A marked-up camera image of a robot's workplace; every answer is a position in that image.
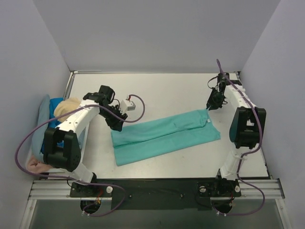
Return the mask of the teal t shirt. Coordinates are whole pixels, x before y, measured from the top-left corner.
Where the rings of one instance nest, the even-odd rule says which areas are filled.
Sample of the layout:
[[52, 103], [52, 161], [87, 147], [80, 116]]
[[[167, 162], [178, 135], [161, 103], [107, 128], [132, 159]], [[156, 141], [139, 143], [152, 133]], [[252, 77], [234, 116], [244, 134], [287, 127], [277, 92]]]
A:
[[117, 166], [221, 138], [206, 109], [125, 126], [120, 132], [112, 131], [111, 137]]

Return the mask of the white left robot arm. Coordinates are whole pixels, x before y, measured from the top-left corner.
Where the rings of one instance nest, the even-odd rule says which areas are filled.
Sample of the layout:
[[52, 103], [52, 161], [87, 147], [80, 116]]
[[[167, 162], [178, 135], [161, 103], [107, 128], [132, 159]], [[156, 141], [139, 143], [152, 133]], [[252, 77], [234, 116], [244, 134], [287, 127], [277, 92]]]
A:
[[114, 90], [102, 85], [98, 92], [87, 93], [83, 97], [80, 110], [57, 127], [47, 128], [44, 133], [44, 163], [70, 172], [71, 177], [82, 184], [81, 191], [88, 197], [97, 193], [98, 184], [96, 175], [82, 163], [79, 139], [89, 122], [97, 115], [105, 119], [111, 130], [122, 131], [127, 114], [122, 113], [119, 105], [111, 105], [114, 97]]

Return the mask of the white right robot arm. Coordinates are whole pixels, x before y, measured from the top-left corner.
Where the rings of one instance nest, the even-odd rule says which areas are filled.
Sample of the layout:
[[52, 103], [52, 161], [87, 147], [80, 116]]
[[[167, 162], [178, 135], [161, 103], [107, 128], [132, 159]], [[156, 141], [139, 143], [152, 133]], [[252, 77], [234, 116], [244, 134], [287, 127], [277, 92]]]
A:
[[219, 73], [212, 79], [216, 79], [217, 83], [211, 87], [207, 110], [221, 109], [225, 104], [233, 110], [229, 128], [233, 148], [219, 170], [221, 179], [213, 182], [213, 191], [224, 195], [230, 189], [227, 180], [236, 181], [247, 156], [257, 152], [262, 145], [266, 110], [251, 102], [241, 82], [231, 80], [228, 73]]

